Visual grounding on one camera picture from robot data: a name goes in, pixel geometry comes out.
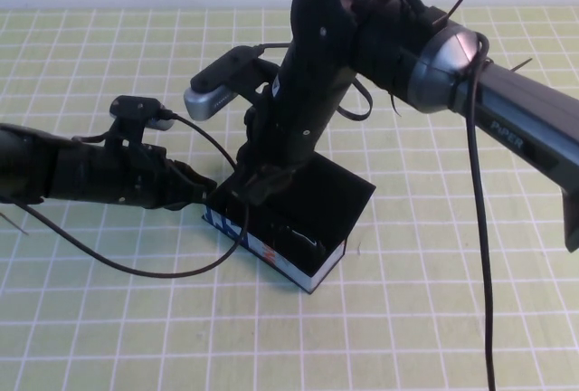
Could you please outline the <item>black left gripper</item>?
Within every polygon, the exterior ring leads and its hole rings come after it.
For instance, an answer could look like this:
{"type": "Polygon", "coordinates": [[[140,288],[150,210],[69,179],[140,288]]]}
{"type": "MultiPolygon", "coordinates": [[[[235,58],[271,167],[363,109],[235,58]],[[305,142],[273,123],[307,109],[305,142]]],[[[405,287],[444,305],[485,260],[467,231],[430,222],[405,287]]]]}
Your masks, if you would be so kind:
{"type": "Polygon", "coordinates": [[[106,148],[59,138],[49,141],[47,149],[51,152],[47,176],[51,199],[180,211],[204,204],[207,193],[182,195],[176,172],[198,187],[217,187],[216,181],[186,163],[174,163],[161,147],[106,148]]]}

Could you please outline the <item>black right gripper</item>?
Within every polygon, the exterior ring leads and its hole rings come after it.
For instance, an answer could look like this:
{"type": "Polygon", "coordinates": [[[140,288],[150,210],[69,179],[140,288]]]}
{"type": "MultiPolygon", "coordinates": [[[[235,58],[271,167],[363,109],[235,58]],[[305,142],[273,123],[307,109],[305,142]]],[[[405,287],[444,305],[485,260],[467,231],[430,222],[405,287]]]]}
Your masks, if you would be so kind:
{"type": "Polygon", "coordinates": [[[277,77],[244,116],[246,143],[237,153],[241,176],[228,180],[229,193],[248,205],[261,205],[286,188],[312,157],[349,79],[291,81],[277,77]]]}

